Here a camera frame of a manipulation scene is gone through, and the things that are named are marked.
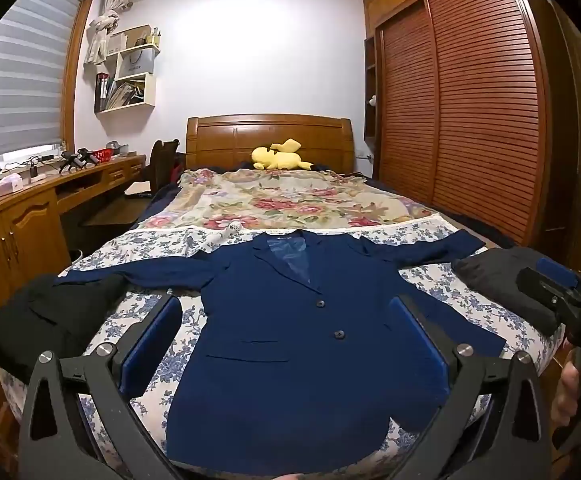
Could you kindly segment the person's right hand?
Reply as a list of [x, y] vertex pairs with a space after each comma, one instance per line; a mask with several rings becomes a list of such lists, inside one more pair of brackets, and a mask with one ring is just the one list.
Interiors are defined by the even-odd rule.
[[566, 339], [563, 348], [568, 351], [567, 359], [561, 369], [551, 406], [551, 419], [557, 427], [568, 426], [570, 419], [578, 411], [581, 394], [581, 373], [575, 366], [575, 347]]

